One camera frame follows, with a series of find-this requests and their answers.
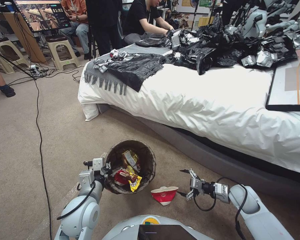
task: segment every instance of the bed frame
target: bed frame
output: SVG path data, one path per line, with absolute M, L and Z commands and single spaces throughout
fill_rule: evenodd
M 135 117 L 116 106 L 109 106 L 108 104 L 97 104 L 97 106 L 99 113 L 104 113 L 112 107 L 134 117 L 151 128 L 186 156 L 221 176 L 232 178 L 237 182 L 251 186 L 256 191 L 268 195 L 293 199 L 294 202 L 300 202 L 300 173 L 231 150 L 237 153 L 235 156 L 244 158 L 243 161 L 239 161 L 239 157 L 234 158 L 233 154 L 224 154 L 216 150 L 216 148 L 222 149 L 225 147 L 215 143 L 213 144 L 216 147 L 212 148 L 207 146 L 203 141 L 200 141 L 200 137 L 196 137 L 196 135 L 194 136 L 194 134 L 186 132 L 185 130 L 174 129 L 142 117 Z M 254 164 L 247 164 L 245 159 L 251 158 L 253 162 L 262 163 L 262 166 L 256 167 Z

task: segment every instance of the blanket fringe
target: blanket fringe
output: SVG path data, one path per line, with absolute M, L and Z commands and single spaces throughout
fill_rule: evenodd
M 118 84 L 120 85 L 120 92 L 119 94 L 125 96 L 126 95 L 126 90 L 127 90 L 127 85 L 124 84 L 121 81 L 116 81 L 116 80 L 109 80 L 109 79 L 105 79 L 102 77 L 95 77 L 95 75 L 88 73 L 87 71 L 85 71 L 84 73 L 84 81 L 85 83 L 90 83 L 91 85 L 96 84 L 96 82 L 99 80 L 99 88 L 102 88 L 103 83 L 104 83 L 104 90 L 111 90 L 111 85 L 113 84 L 113 92 L 116 93 L 117 92 L 117 86 Z

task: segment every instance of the wastebasket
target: wastebasket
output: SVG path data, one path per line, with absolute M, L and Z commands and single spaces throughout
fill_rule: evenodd
M 105 188 L 115 194 L 134 194 L 140 192 L 153 180 L 156 174 L 156 158 L 153 151 L 146 143 L 138 139 L 126 139 L 115 144 L 108 151 L 105 162 L 110 162 L 112 169 L 120 168 L 123 165 L 122 154 L 127 150 L 132 150 L 138 155 L 141 166 L 138 175 L 142 177 L 142 180 L 138 189 L 132 192 L 129 184 L 119 186 L 114 182 L 114 177 L 108 175 L 105 179 Z

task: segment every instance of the white bed sheet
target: white bed sheet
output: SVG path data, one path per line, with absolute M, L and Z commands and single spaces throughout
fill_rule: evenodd
M 272 74 L 235 65 L 199 76 L 165 64 L 139 93 L 127 87 L 126 96 L 99 88 L 99 80 L 85 83 L 82 74 L 78 100 L 88 120 L 98 114 L 96 103 L 108 103 L 300 172 L 300 112 L 265 109 Z

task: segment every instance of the beige plastic stool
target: beige plastic stool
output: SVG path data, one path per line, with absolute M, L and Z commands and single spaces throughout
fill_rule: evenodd
M 71 48 L 69 41 L 65 36 L 57 35 L 57 36 L 46 37 L 46 41 L 48 43 L 48 47 L 52 55 L 52 61 L 59 71 L 63 71 L 63 66 L 71 63 L 74 63 L 77 67 L 81 67 L 76 55 L 74 54 L 74 51 Z M 59 45 L 63 45 L 68 49 L 68 52 L 71 55 L 71 59 L 67 59 L 63 61 L 60 60 L 57 52 L 57 46 Z
M 13 62 L 15 65 L 20 65 L 20 64 L 25 64 L 27 67 L 29 67 L 29 62 L 23 57 L 21 52 L 16 48 L 16 46 L 6 37 L 0 37 L 0 53 L 2 55 L 5 55 L 2 53 L 1 48 L 3 46 L 9 46 L 12 48 L 14 51 L 15 57 L 19 57 L 19 59 L 11 59 L 11 62 Z M 14 73 L 15 71 L 13 70 L 13 65 L 4 60 L 3 58 L 0 57 L 0 68 L 7 74 Z

